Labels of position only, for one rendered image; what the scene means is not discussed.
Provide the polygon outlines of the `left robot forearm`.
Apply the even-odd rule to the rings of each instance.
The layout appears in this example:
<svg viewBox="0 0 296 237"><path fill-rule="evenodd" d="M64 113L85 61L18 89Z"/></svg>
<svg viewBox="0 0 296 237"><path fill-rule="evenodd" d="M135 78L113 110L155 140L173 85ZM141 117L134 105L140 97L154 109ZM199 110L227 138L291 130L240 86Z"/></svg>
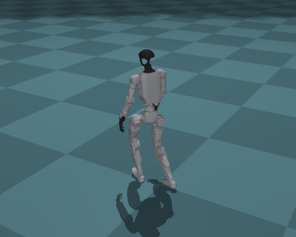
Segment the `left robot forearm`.
<svg viewBox="0 0 296 237"><path fill-rule="evenodd" d="M129 109L131 107L131 104L128 104L127 103L127 100L128 100L128 96L126 96L126 98L125 98L125 101L124 101L124 104L123 104L123 108L122 108L122 111L121 111L121 114L120 114L120 118L122 116L125 116L125 119L126 119L126 116L127 116L128 112L129 112Z"/></svg>

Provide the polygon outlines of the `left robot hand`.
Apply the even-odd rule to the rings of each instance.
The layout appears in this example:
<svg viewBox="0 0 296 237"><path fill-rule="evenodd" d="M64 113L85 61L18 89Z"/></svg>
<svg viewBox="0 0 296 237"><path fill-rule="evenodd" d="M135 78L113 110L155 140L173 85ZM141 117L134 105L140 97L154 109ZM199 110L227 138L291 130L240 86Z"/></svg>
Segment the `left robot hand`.
<svg viewBox="0 0 296 237"><path fill-rule="evenodd" d="M120 131L121 132L124 132L124 129L122 129L122 128L124 128L123 126L122 126L122 124L123 124L123 121L125 121L125 116L122 116L121 118L119 117L119 127L120 127Z"/></svg>

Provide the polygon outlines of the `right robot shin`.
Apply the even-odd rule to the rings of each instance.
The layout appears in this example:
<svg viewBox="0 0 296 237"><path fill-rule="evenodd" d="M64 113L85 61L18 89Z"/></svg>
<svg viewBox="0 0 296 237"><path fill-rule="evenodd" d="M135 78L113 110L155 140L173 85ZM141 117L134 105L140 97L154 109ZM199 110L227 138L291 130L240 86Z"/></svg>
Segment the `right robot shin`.
<svg viewBox="0 0 296 237"><path fill-rule="evenodd" d="M163 148L163 147L162 147L162 148ZM171 174L171 171L170 171L170 166L169 166L168 157L167 157L167 155L166 155L166 153L165 153L164 148L163 148L163 151L164 151L163 155L161 155L161 156L156 156L156 158L157 158L157 161L158 161L158 163L159 163L161 169L164 171L164 174L165 174L165 176L167 177L167 180L168 180L169 182L171 182L171 179L173 180L173 177L172 177L172 174Z"/></svg>

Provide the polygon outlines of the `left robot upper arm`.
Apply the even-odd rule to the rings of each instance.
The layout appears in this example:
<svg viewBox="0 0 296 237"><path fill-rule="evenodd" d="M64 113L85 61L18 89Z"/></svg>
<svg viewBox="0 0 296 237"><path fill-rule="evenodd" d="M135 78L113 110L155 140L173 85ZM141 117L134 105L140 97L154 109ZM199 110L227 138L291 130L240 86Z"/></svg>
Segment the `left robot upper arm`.
<svg viewBox="0 0 296 237"><path fill-rule="evenodd" d="M140 74L132 75L129 78L129 87L128 87L128 95L127 95L128 96L128 100L127 100L128 104L134 103L134 101L135 101L134 94L135 94L137 85L140 83L140 80L141 80Z"/></svg>

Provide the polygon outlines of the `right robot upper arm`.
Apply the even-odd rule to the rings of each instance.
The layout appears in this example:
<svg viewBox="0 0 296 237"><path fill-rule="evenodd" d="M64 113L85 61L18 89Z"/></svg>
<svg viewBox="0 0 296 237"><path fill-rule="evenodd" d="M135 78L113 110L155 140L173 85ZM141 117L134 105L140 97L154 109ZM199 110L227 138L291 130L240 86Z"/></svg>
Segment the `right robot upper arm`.
<svg viewBox="0 0 296 237"><path fill-rule="evenodd" d="M161 94L163 94L166 91L166 75L167 73L162 70L158 69L161 73Z"/></svg>

